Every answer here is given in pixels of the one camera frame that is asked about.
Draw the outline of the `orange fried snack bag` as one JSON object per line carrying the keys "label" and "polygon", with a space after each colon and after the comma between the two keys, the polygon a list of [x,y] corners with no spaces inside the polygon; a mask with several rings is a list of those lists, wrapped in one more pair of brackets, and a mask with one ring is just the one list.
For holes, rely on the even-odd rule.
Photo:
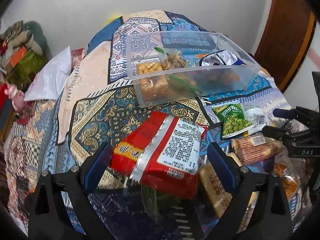
{"label": "orange fried snack bag", "polygon": [[292,160],[285,154],[278,154],[274,159],[273,170],[280,176],[287,200],[290,201],[298,192],[301,181]]}

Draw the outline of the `brown wafer cracker pack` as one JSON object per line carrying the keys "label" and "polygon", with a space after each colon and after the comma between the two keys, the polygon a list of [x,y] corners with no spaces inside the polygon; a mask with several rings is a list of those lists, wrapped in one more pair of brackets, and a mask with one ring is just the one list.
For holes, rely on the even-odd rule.
{"label": "brown wafer cracker pack", "polygon": [[282,151],[280,141],[263,135],[232,139],[231,145],[243,165],[258,163]]}

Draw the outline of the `green pea snack bag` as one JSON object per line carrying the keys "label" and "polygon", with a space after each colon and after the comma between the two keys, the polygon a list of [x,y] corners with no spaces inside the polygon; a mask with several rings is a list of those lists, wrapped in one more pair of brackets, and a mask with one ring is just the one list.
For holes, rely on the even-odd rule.
{"label": "green pea snack bag", "polygon": [[222,139],[240,135],[254,126],[246,119],[243,105],[238,101],[212,106],[212,110],[222,124]]}

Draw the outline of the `yellow cracker pack in bin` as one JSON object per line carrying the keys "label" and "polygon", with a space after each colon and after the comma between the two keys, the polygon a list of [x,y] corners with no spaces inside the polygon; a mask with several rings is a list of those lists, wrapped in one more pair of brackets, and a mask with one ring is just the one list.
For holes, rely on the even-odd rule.
{"label": "yellow cracker pack in bin", "polygon": [[[136,68],[138,75],[163,71],[162,65],[159,62],[139,63],[136,65]],[[164,75],[144,77],[139,82],[145,102],[163,98],[169,87]]]}

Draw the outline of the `patchwork patterned bedspread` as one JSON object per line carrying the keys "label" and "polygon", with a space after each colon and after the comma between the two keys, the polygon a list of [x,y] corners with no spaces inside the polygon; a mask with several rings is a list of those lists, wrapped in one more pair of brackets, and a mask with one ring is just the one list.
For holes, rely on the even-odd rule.
{"label": "patchwork patterned bedspread", "polygon": [[24,207],[44,170],[67,172],[95,153],[103,142],[112,145],[133,132],[153,110],[207,125],[201,149],[218,141],[220,126],[209,103],[239,100],[245,109],[258,107],[274,125],[276,108],[290,109],[273,78],[260,71],[248,90],[186,99],[140,108],[127,77],[125,38],[154,31],[202,31],[189,18],[162,10],[122,16],[99,31],[85,50],[72,53],[74,71],[57,100],[36,101],[28,116],[13,124],[5,143],[6,173],[10,190],[8,208],[19,228],[28,233],[29,215]]}

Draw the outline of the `white pillow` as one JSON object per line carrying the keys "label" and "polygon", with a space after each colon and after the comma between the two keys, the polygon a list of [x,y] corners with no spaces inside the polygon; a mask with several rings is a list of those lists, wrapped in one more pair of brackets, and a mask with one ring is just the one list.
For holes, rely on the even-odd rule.
{"label": "white pillow", "polygon": [[24,94],[24,101],[57,100],[72,70],[70,46],[59,52],[37,73]]}

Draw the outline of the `blue white snack packet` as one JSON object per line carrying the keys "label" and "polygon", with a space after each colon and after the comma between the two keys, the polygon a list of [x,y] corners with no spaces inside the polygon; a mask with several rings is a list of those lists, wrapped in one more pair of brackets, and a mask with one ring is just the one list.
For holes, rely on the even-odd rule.
{"label": "blue white snack packet", "polygon": [[239,66],[242,64],[245,63],[228,50],[207,54],[199,60],[199,66]]}

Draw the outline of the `green jelly cup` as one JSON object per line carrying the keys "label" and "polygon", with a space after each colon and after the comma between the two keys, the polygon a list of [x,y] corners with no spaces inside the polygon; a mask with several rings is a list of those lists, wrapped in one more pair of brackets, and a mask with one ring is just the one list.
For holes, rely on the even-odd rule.
{"label": "green jelly cup", "polygon": [[141,197],[146,214],[155,223],[160,223],[169,209],[181,201],[177,196],[157,191],[146,185],[141,185]]}

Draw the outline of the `beige toast slice pack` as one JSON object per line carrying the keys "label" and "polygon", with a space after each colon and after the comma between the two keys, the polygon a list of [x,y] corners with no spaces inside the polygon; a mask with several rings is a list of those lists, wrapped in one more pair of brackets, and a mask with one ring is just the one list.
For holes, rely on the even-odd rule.
{"label": "beige toast slice pack", "polygon": [[201,166],[198,174],[217,217],[221,218],[232,200],[232,195],[225,191],[211,163]]}

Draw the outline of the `pink plush toy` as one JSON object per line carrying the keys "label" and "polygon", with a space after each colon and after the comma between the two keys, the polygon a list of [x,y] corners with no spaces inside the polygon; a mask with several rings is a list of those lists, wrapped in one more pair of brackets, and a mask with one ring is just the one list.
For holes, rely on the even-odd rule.
{"label": "pink plush toy", "polygon": [[24,93],[19,90],[16,85],[9,84],[7,85],[7,88],[4,90],[5,95],[8,96],[8,98],[12,102],[12,106],[15,111],[20,112],[25,107],[25,101],[24,101]]}

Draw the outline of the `brown wooden door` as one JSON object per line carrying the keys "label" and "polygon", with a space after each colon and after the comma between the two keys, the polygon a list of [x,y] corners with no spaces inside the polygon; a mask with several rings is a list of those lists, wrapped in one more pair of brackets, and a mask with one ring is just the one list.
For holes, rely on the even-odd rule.
{"label": "brown wooden door", "polygon": [[254,58],[284,92],[303,63],[316,28],[305,0],[272,0]]}

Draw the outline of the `pile of clothes and boxes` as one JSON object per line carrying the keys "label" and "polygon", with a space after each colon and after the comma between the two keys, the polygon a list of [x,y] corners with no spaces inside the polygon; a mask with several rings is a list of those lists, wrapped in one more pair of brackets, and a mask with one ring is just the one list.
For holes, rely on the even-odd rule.
{"label": "pile of clothes and boxes", "polygon": [[25,92],[51,57],[41,26],[16,22],[1,34],[1,83]]}

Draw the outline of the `clear plastic storage bin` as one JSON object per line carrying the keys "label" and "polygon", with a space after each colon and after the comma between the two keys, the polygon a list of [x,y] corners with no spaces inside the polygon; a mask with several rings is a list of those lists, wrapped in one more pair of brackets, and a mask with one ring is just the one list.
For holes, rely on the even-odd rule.
{"label": "clear plastic storage bin", "polygon": [[[245,64],[199,66],[203,56],[228,50]],[[159,31],[126,38],[127,76],[133,83],[140,107],[207,95],[247,90],[259,72],[259,64],[240,46],[221,33],[202,31]],[[137,74],[139,63],[159,62],[162,72]],[[163,98],[143,100],[140,79],[164,75],[169,84]]]}

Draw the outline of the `red snack bag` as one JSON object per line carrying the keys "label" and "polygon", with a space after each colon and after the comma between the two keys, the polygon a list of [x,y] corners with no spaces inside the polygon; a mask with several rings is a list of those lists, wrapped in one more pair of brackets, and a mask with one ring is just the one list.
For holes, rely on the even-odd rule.
{"label": "red snack bag", "polygon": [[207,130],[193,121],[152,112],[113,149],[111,168],[157,191],[193,199]]}

